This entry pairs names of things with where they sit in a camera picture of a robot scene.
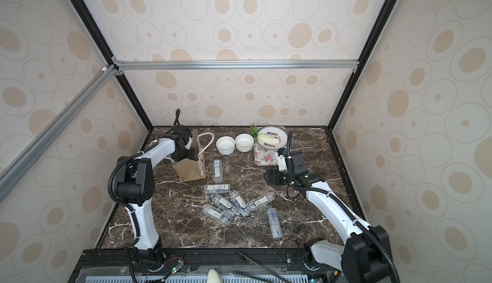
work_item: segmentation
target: paper bag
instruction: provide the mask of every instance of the paper bag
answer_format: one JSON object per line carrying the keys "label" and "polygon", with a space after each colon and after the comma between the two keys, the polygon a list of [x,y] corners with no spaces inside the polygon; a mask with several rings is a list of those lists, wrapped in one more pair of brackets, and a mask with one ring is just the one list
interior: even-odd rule
{"label": "paper bag", "polygon": [[191,132],[191,137],[193,138],[193,141],[191,142],[190,148],[195,150],[195,157],[193,160],[185,158],[173,165],[173,168],[180,177],[180,182],[189,182],[206,177],[204,169],[204,153],[202,152],[200,156],[198,156],[198,153],[202,150],[203,146],[198,141],[198,133],[196,130]]}

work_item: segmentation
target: clear plastic box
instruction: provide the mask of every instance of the clear plastic box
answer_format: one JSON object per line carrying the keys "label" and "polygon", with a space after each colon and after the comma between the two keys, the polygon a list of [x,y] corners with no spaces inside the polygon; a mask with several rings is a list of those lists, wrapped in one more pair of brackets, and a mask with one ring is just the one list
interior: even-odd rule
{"label": "clear plastic box", "polygon": [[268,220],[270,221],[270,229],[272,230],[273,238],[282,237],[282,228],[280,227],[279,217],[276,213],[276,208],[272,207],[267,209]]}
{"label": "clear plastic box", "polygon": [[231,222],[231,216],[209,204],[205,204],[203,206],[202,213],[223,224],[228,224]]}
{"label": "clear plastic box", "polygon": [[222,160],[216,159],[213,161],[213,181],[217,183],[222,183]]}
{"label": "clear plastic box", "polygon": [[203,185],[202,186],[202,191],[206,194],[223,194],[223,193],[228,193],[231,191],[231,185],[230,184],[217,184],[217,185]]}
{"label": "clear plastic box", "polygon": [[231,218],[234,217],[238,211],[238,208],[232,204],[231,201],[224,198],[220,194],[214,194],[212,197],[212,202],[217,205],[220,210],[231,216]]}
{"label": "clear plastic box", "polygon": [[234,205],[238,208],[238,212],[241,214],[241,216],[246,217],[247,215],[249,215],[251,209],[249,209],[249,206],[246,204],[245,200],[238,193],[237,190],[232,190],[229,193],[229,197],[231,198]]}
{"label": "clear plastic box", "polygon": [[255,210],[262,206],[267,205],[268,203],[272,202],[274,199],[275,199],[275,195],[273,193],[266,193],[263,194],[262,196],[257,197],[256,199],[249,201],[248,206],[249,209]]}

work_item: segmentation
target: barcode label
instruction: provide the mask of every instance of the barcode label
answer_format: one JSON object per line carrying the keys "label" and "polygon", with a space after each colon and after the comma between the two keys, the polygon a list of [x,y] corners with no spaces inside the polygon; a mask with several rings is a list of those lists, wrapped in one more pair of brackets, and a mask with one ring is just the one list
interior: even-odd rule
{"label": "barcode label", "polygon": [[259,206],[260,204],[262,203],[265,203],[266,201],[268,201],[268,197],[267,196],[264,196],[263,198],[261,198],[260,200],[256,201],[254,204],[256,206]]}
{"label": "barcode label", "polygon": [[215,169],[215,177],[219,177],[220,176],[220,166],[219,166],[218,160],[213,161],[213,167]]}
{"label": "barcode label", "polygon": [[213,210],[213,209],[209,209],[208,210],[208,213],[210,215],[214,216],[215,218],[219,218],[219,219],[222,218],[222,214],[219,213],[219,212],[217,212],[217,211],[215,211],[215,210]]}
{"label": "barcode label", "polygon": [[227,202],[227,200],[225,200],[223,197],[220,198],[220,200],[218,200],[222,205],[224,205],[225,207],[227,208],[231,208],[232,207],[232,204]]}
{"label": "barcode label", "polygon": [[243,198],[240,195],[236,197],[236,201],[239,203],[241,207],[246,208],[246,203],[244,202]]}
{"label": "barcode label", "polygon": [[207,185],[207,190],[221,190],[227,189],[229,184],[226,185]]}

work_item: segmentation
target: patterned wallpaper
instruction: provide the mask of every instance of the patterned wallpaper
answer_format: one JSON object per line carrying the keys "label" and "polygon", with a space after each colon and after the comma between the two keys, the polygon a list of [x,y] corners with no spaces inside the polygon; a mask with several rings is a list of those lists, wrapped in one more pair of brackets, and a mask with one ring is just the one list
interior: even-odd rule
{"label": "patterned wallpaper", "polygon": [[0,172],[105,62],[66,0],[0,0]]}
{"label": "patterned wallpaper", "polygon": [[384,0],[88,0],[120,60],[357,59]]}
{"label": "patterned wallpaper", "polygon": [[65,283],[114,202],[109,174],[147,131],[115,78],[0,202],[0,282]]}
{"label": "patterned wallpaper", "polygon": [[335,138],[402,282],[489,282],[492,0],[400,0]]}
{"label": "patterned wallpaper", "polygon": [[126,71],[154,125],[328,124],[351,69]]}

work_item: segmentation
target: marble tabletop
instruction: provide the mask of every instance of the marble tabletop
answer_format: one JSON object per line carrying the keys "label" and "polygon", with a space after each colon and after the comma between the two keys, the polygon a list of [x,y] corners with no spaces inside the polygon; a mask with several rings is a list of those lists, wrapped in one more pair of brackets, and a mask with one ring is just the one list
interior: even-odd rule
{"label": "marble tabletop", "polygon": [[[149,141],[166,129],[154,129]],[[249,131],[247,127],[194,129],[198,133],[213,132],[215,139],[226,135],[235,138]],[[301,150],[308,168],[319,172],[340,199],[350,206],[323,128],[290,127],[287,130],[293,131],[292,150]],[[209,137],[200,138],[202,145],[208,143]],[[205,151],[207,177],[185,183],[179,182],[169,161],[163,161],[154,168],[156,192],[152,197],[152,213],[163,248],[296,248],[296,241],[302,245],[318,237],[343,244],[316,206],[302,196],[287,197],[286,186],[267,186],[263,173],[270,166],[256,166],[253,152],[241,153],[235,150],[231,155],[224,156],[218,153],[213,142]],[[277,210],[282,238],[272,238],[267,208],[252,211],[247,217],[236,215],[229,225],[216,222],[201,213],[204,204],[212,204],[211,195],[204,194],[201,187],[213,183],[214,159],[222,160],[223,183],[231,184],[231,189],[237,190],[246,201],[267,192],[275,194],[275,200],[268,207]],[[131,240],[133,234],[130,219],[126,210],[119,207],[104,235],[101,248],[121,248]]]}

